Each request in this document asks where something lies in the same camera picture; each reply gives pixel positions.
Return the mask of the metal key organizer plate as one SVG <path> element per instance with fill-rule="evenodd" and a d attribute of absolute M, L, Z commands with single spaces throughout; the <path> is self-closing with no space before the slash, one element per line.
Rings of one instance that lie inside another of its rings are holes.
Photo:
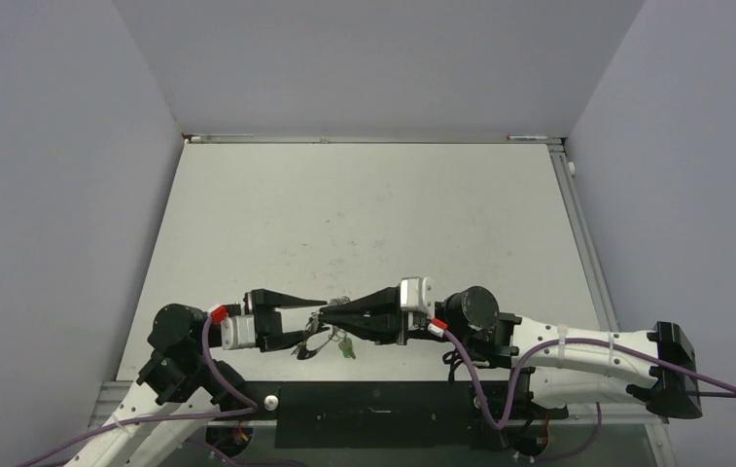
<path fill-rule="evenodd" d="M 323 324 L 319 314 L 319 311 L 311 313 L 302 331 L 301 341 L 291 352 L 291 355 L 299 361 L 316 357 L 329 343 L 341 341 L 346 336 L 346 333 L 339 328 Z"/>

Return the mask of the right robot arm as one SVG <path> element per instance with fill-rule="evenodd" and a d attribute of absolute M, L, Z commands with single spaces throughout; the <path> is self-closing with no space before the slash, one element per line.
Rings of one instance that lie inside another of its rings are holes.
<path fill-rule="evenodd" d="M 419 277 L 323 306 L 318 319 L 377 344 L 456 340 L 472 363 L 510 371 L 505 403 L 518 416 L 596 402 L 640 404 L 670 418 L 702 415 L 695 351 L 675 323 L 620 333 L 547 324 L 502 311 L 481 286 L 438 301 Z"/>

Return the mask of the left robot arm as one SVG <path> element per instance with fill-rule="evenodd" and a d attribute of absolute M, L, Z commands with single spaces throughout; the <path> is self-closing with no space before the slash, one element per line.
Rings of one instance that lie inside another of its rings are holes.
<path fill-rule="evenodd" d="M 148 336 L 150 358 L 105 423 L 80 437 L 70 466 L 157 466 L 216 419 L 275 413 L 276 393 L 256 392 L 215 349 L 291 349 L 305 332 L 286 333 L 281 312 L 323 302 L 266 290 L 209 310 L 164 306 Z"/>

